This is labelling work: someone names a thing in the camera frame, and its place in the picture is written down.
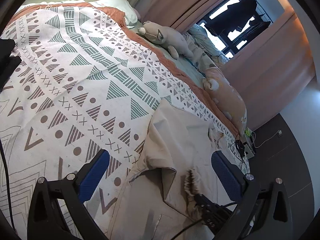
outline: plush toy's ear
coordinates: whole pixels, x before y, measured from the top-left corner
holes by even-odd
[[[162,41],[164,39],[163,34],[161,33],[160,30],[158,30],[158,40]]]
[[[138,33],[141,34],[141,35],[145,35],[146,34],[146,29],[141,27],[138,29]]]

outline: plush toy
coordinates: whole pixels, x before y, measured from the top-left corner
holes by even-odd
[[[179,54],[187,58],[193,58],[193,53],[188,48],[186,40],[181,33],[173,28],[147,21],[142,28],[138,29],[138,33],[145,36],[152,43],[159,44],[167,49],[174,59],[178,59]]]

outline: patterned blanket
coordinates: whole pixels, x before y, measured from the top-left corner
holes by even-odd
[[[0,94],[0,138],[22,239],[27,239],[37,179],[57,180],[77,172],[101,148],[109,151],[110,166],[85,206],[107,232],[114,203],[162,99],[213,121],[229,145],[234,141],[188,85],[98,9],[39,9],[10,24],[1,38],[14,39],[13,55],[22,59]],[[72,233],[81,237],[63,201],[60,206]],[[8,218],[2,162],[0,208]]]

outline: dark floor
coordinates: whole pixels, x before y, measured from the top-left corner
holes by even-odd
[[[274,136],[257,149],[249,160],[250,169],[262,187],[277,177],[284,181],[292,211],[293,240],[298,240],[314,217],[313,188],[300,147],[280,114],[255,131],[255,145],[259,146],[278,130],[283,135]]]

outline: white cable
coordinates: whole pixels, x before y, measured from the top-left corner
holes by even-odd
[[[273,136],[271,136],[268,140],[270,140],[270,139],[272,139],[274,136],[276,136],[279,131],[280,131],[280,130],[278,130],[278,131],[277,131]],[[255,148],[259,148],[259,147],[262,146],[262,144],[264,144],[264,143],[265,143],[266,141],[268,141],[268,140],[265,140],[265,141],[264,141],[263,143],[261,143],[258,147],[256,147],[255,145],[254,145],[254,147],[255,147]]]

